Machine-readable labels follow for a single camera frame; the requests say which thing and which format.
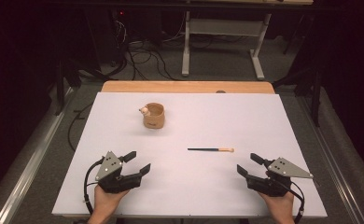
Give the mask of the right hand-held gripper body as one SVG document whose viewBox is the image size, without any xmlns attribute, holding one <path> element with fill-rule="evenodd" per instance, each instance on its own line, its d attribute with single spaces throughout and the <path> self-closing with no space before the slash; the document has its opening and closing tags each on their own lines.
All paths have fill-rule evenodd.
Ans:
<svg viewBox="0 0 364 224">
<path fill-rule="evenodd" d="M 245 180 L 249 189 L 264 193 L 271 197 L 282 197 L 290 190 L 292 184 L 291 177 L 314 177 L 311 173 L 303 170 L 285 158 L 278 158 L 269 161 L 269 163 L 270 165 L 268 167 L 263 165 L 267 169 L 267 178 L 260 178 L 248 174 Z"/>
</svg>

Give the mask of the black brush with tan end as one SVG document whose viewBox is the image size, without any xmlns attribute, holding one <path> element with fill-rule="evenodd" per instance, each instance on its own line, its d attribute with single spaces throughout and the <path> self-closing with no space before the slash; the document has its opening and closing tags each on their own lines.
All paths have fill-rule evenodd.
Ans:
<svg viewBox="0 0 364 224">
<path fill-rule="evenodd" d="M 188 150 L 234 152 L 234 148 L 228 147 L 189 147 Z"/>
</svg>

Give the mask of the white desk frame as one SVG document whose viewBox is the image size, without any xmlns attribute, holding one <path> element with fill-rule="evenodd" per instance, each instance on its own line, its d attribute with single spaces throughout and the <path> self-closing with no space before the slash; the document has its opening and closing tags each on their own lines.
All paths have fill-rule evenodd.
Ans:
<svg viewBox="0 0 364 224">
<path fill-rule="evenodd" d="M 216 19 L 192 19 L 190 12 L 185 13 L 185 37 L 182 57 L 182 76 L 189 75 L 190 63 L 190 36 L 191 35 L 231 35 L 250 36 L 257 39 L 257 45 L 249 51 L 250 59 L 258 80 L 264 80 L 265 76 L 259 61 L 264 37 L 272 15 L 266 14 L 262 21 L 231 21 Z"/>
</svg>

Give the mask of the person's left hand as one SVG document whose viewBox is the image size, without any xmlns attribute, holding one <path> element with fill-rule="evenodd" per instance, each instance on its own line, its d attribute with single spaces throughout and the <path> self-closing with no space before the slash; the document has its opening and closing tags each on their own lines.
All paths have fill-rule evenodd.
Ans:
<svg viewBox="0 0 364 224">
<path fill-rule="evenodd" d="M 128 190 L 119 193 L 107 193 L 100 186 L 96 186 L 94 189 L 94 209 L 88 224 L 106 224 L 127 194 Z"/>
</svg>

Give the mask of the tan cup with animal figure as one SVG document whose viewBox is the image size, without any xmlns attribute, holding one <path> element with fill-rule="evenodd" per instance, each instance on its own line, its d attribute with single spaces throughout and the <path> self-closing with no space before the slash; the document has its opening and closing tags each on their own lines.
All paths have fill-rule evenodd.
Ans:
<svg viewBox="0 0 364 224">
<path fill-rule="evenodd" d="M 161 129 L 165 122 L 164 106 L 158 103 L 149 103 L 139 109 L 143 115 L 143 124 L 149 129 Z"/>
</svg>

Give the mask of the metal floor rail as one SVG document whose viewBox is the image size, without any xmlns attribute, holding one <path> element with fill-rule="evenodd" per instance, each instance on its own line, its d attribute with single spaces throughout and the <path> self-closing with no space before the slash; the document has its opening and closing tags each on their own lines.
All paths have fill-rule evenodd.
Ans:
<svg viewBox="0 0 364 224">
<path fill-rule="evenodd" d="M 34 129 L 0 183 L 0 224 L 9 224 L 18 211 L 77 88 L 68 87 L 63 90 L 63 106 L 58 106 L 56 90 L 50 91 L 53 102 L 49 111 Z"/>
<path fill-rule="evenodd" d="M 318 122 L 310 101 L 286 100 L 287 115 L 328 216 L 312 224 L 364 224 L 364 163 L 323 93 Z"/>
</svg>

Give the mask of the wooden table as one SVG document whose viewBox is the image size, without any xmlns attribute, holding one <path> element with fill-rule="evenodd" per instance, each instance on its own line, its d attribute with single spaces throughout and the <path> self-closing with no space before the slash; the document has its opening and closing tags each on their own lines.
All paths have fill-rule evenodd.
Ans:
<svg viewBox="0 0 364 224">
<path fill-rule="evenodd" d="M 171 92 L 171 93 L 269 93 L 269 82 L 259 81 L 107 81 L 102 92 Z"/>
</svg>

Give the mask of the person's right hand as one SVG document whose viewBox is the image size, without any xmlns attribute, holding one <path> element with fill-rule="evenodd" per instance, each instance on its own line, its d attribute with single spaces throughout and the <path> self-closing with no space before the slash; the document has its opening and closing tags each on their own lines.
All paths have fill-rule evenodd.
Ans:
<svg viewBox="0 0 364 224">
<path fill-rule="evenodd" d="M 295 224 L 292 215 L 294 195 L 290 192 L 282 197 L 271 197 L 264 193 L 259 193 L 264 200 L 275 224 Z"/>
</svg>

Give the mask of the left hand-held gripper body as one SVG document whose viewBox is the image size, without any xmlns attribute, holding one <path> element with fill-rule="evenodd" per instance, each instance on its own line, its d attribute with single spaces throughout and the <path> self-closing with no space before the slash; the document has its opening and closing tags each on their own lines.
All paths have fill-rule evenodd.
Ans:
<svg viewBox="0 0 364 224">
<path fill-rule="evenodd" d="M 112 151 L 108 151 L 95 177 L 98 185 L 107 193 L 119 193 L 128 189 L 138 188 L 142 176 L 138 172 L 132 175 L 121 173 L 123 164 Z"/>
</svg>

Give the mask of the black stand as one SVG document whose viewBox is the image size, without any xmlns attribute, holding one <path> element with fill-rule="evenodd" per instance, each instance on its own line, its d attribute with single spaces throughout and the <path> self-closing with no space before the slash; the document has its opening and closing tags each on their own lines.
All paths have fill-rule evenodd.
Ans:
<svg viewBox="0 0 364 224">
<path fill-rule="evenodd" d="M 289 68 L 287 75 L 273 83 L 274 88 L 282 85 L 295 85 L 294 92 L 297 96 L 311 97 L 311 118 L 319 126 L 318 111 L 320 106 L 321 69 L 322 59 L 321 44 L 318 24 L 315 16 L 304 16 L 303 21 L 308 21 L 307 30 L 301 47 Z"/>
<path fill-rule="evenodd" d="M 65 87 L 64 82 L 72 87 L 80 87 L 81 80 L 77 72 L 77 66 L 73 60 L 59 60 L 56 65 L 56 96 L 57 96 L 57 108 L 55 115 L 59 116 L 65 106 Z"/>
</svg>

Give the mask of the white board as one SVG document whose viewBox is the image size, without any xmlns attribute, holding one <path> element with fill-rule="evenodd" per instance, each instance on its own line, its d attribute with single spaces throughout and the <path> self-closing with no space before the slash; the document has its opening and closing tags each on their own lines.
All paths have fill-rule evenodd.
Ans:
<svg viewBox="0 0 364 224">
<path fill-rule="evenodd" d="M 139 109 L 164 106 L 161 129 L 143 124 Z M 234 152 L 194 151 L 189 147 L 228 147 Z M 124 164 L 126 175 L 151 164 L 139 188 L 119 206 L 125 217 L 264 217 L 265 204 L 248 189 L 237 165 L 264 176 L 250 159 L 285 158 L 307 166 L 277 94 L 116 93 L 97 94 L 59 196 L 56 216 L 83 216 L 88 210 L 83 183 L 96 175 L 93 163 L 108 151 L 137 156 Z"/>
</svg>

